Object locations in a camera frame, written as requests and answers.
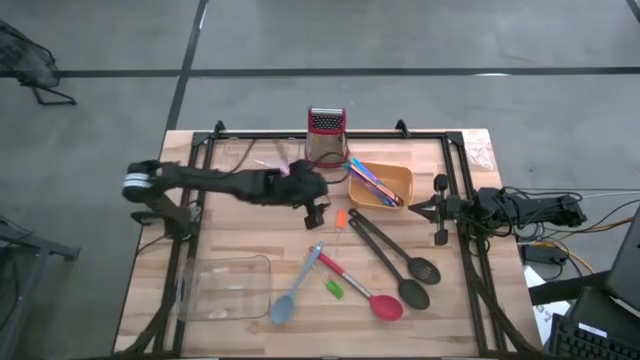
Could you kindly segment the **black power adapter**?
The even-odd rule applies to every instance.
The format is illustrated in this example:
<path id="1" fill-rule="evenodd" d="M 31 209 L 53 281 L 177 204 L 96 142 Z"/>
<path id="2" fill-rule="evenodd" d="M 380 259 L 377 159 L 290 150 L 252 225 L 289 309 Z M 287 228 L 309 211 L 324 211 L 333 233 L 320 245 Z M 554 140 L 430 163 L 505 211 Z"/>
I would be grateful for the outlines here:
<path id="1" fill-rule="evenodd" d="M 563 265 L 568 260 L 567 253 L 555 246 L 525 246 L 521 248 L 521 256 L 525 262 L 550 265 Z"/>

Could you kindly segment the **bundle of coloured utensils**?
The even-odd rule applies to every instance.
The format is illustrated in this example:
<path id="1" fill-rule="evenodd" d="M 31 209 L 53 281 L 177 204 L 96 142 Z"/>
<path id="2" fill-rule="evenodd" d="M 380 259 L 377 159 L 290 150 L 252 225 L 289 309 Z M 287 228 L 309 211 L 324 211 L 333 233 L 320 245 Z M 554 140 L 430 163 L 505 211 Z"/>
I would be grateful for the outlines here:
<path id="1" fill-rule="evenodd" d="M 363 207 L 399 208 L 401 200 L 364 165 L 350 162 L 344 168 L 351 175 L 349 193 Z"/>

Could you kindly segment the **dark laptop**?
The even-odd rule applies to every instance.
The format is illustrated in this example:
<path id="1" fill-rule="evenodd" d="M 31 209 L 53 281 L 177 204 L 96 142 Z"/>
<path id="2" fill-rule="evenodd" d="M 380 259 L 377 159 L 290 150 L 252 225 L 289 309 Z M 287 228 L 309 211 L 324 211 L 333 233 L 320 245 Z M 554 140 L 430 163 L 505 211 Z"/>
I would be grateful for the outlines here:
<path id="1" fill-rule="evenodd" d="M 640 312 L 640 206 L 626 231 L 605 288 L 614 298 Z"/>

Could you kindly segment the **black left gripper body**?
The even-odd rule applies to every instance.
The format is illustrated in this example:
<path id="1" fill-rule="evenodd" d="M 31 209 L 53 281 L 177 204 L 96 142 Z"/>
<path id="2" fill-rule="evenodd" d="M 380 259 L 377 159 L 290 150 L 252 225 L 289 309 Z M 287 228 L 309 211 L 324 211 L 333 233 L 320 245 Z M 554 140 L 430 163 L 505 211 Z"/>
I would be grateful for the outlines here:
<path id="1" fill-rule="evenodd" d="M 299 159 L 289 163 L 290 174 L 283 176 L 279 167 L 278 204 L 294 209 L 303 206 L 307 215 L 304 223 L 307 230 L 324 224 L 324 210 L 327 205 L 316 205 L 317 198 L 328 194 L 328 183 L 314 170 L 312 161 Z"/>

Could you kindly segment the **yellow plastic bin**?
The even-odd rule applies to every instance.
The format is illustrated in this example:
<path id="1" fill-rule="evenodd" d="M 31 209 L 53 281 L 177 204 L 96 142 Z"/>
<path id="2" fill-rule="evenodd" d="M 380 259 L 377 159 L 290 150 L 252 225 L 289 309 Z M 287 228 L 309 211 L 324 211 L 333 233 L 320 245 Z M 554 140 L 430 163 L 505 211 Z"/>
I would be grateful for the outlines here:
<path id="1" fill-rule="evenodd" d="M 400 211 L 408 208 L 413 202 L 414 183 L 414 175 L 409 168 L 373 162 L 364 162 L 363 165 L 398 195 L 403 200 L 403 204 L 399 207 L 385 205 L 361 180 L 352 175 L 348 194 L 356 207 L 388 211 Z"/>

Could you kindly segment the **iridescent rainbow cutlery piece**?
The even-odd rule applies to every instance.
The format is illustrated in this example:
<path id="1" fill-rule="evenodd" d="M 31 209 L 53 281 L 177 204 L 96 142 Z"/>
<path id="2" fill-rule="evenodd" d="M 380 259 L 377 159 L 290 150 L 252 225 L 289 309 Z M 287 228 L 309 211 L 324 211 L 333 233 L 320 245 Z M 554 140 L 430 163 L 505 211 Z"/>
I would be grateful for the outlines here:
<path id="1" fill-rule="evenodd" d="M 366 188 L 379 203 L 385 206 L 391 204 L 390 198 L 379 188 L 377 180 L 371 177 L 372 173 L 369 170 L 364 169 L 361 163 L 349 160 L 345 163 L 344 168 L 355 179 L 355 181 L 360 183 L 362 187 Z"/>
<path id="2" fill-rule="evenodd" d="M 381 185 L 380 180 L 357 158 L 349 159 L 348 170 L 358 180 L 369 186 L 379 187 Z"/>
<path id="3" fill-rule="evenodd" d="M 404 205 L 404 200 L 399 197 L 394 191 L 387 187 L 376 176 L 371 175 L 368 177 L 371 191 L 386 205 L 390 207 L 401 207 Z"/>

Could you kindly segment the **clear plastic bag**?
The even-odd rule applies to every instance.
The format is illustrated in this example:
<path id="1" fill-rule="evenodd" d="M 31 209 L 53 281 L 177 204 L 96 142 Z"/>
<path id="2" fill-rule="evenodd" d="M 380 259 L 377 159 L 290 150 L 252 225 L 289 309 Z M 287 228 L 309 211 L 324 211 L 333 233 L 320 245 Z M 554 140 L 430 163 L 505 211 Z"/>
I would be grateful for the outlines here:
<path id="1" fill-rule="evenodd" d="M 490 136 L 481 132 L 464 132 L 463 137 L 469 163 L 493 171 L 496 168 L 496 161 Z"/>

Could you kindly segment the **black slotted serving spoon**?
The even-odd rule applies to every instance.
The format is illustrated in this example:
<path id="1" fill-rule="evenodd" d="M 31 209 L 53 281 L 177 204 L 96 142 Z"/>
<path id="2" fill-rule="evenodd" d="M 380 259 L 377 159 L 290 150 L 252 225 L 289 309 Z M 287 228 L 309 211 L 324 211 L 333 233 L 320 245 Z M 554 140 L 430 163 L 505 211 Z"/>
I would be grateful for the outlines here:
<path id="1" fill-rule="evenodd" d="M 380 240 L 400 255 L 407 262 L 408 271 L 414 279 L 426 285 L 436 285 L 441 281 L 441 273 L 431 261 L 423 257 L 411 257 L 395 241 L 393 241 L 355 208 L 350 209 L 348 213 L 360 225 L 363 225 L 367 230 L 375 234 Z"/>

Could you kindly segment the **black mesh chair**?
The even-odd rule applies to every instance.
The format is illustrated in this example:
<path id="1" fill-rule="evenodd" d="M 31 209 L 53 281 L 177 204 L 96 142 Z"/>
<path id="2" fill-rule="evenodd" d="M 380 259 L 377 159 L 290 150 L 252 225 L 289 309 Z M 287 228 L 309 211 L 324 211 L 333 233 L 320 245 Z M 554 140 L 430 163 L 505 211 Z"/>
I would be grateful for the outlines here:
<path id="1" fill-rule="evenodd" d="M 0 72 L 29 88 L 41 106 L 75 106 L 73 97 L 55 91 L 60 83 L 58 71 L 56 58 L 49 49 L 0 20 Z"/>

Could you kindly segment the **pink small clip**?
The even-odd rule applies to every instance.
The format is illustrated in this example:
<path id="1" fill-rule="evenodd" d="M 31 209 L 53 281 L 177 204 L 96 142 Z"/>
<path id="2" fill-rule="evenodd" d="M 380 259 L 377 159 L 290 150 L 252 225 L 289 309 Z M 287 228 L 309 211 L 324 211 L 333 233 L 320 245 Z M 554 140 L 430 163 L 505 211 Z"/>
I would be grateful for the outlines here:
<path id="1" fill-rule="evenodd" d="M 280 159 L 279 169 L 283 176 L 288 176 L 290 174 L 288 153 L 280 143 L 276 144 L 276 150 Z"/>

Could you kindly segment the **grey-blue silicone spoon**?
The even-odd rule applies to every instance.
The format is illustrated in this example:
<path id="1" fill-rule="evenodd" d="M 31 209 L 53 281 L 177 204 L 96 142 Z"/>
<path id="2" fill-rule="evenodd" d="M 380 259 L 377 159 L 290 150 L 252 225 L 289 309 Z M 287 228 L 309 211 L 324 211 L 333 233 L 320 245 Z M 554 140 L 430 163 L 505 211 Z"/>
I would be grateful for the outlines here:
<path id="1" fill-rule="evenodd" d="M 270 319 L 273 324 L 284 324 L 292 319 L 295 312 L 295 299 L 297 291 L 301 283 L 304 281 L 305 277 L 313 267 L 314 263 L 318 259 L 324 246 L 324 242 L 319 242 L 312 248 L 309 257 L 305 261 L 301 271 L 298 274 L 298 277 L 296 278 L 296 281 L 291 286 L 291 289 L 284 295 L 280 296 L 272 305 L 270 311 Z"/>

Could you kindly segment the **black solid serving spoon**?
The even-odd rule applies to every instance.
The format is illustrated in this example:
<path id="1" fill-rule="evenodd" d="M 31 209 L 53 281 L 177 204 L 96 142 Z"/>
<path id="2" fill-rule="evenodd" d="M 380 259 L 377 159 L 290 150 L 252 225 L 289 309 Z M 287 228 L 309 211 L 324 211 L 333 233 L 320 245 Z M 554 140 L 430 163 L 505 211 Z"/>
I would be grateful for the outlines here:
<path id="1" fill-rule="evenodd" d="M 364 241 L 364 243 L 371 248 L 374 254 L 396 279 L 398 294 L 404 303 L 416 310 L 426 310 L 430 306 L 430 297 L 426 290 L 419 285 L 416 280 L 406 279 L 400 274 L 393 263 L 356 219 L 349 219 L 348 224 Z"/>

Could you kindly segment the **clear plastic container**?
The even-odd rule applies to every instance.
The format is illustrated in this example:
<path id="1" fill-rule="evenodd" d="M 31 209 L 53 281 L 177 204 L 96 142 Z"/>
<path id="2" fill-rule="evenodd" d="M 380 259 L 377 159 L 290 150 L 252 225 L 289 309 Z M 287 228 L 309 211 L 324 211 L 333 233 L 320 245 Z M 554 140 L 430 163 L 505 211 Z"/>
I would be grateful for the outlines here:
<path id="1" fill-rule="evenodd" d="M 271 187 L 279 180 L 277 143 L 286 149 L 289 163 L 304 159 L 301 144 L 295 139 L 224 140 L 220 154 L 214 160 L 214 169 L 218 174 L 214 176 L 211 187 L 252 190 Z"/>
<path id="2" fill-rule="evenodd" d="M 185 322 L 260 318 L 271 295 L 271 263 L 263 255 L 189 259 L 177 285 L 176 315 Z"/>

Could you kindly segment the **red steel box grater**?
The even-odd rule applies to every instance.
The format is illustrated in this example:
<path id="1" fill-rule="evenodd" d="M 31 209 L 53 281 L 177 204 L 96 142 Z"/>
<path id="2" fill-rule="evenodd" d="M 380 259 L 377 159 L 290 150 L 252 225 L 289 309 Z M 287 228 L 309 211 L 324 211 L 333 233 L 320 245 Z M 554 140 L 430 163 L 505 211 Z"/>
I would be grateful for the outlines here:
<path id="1" fill-rule="evenodd" d="M 346 109 L 308 109 L 305 156 L 318 167 L 336 168 L 349 156 L 346 137 Z"/>

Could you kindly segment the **red spoon with steel handle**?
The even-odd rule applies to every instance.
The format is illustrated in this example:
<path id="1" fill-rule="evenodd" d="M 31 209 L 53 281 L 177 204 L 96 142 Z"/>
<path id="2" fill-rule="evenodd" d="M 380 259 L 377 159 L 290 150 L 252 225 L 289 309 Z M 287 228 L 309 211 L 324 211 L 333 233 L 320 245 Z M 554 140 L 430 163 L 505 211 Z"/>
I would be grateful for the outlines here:
<path id="1" fill-rule="evenodd" d="M 402 318 L 403 306 L 396 298 L 390 295 L 374 295 L 323 252 L 319 253 L 317 260 L 366 298 L 371 311 L 378 319 L 396 321 Z"/>

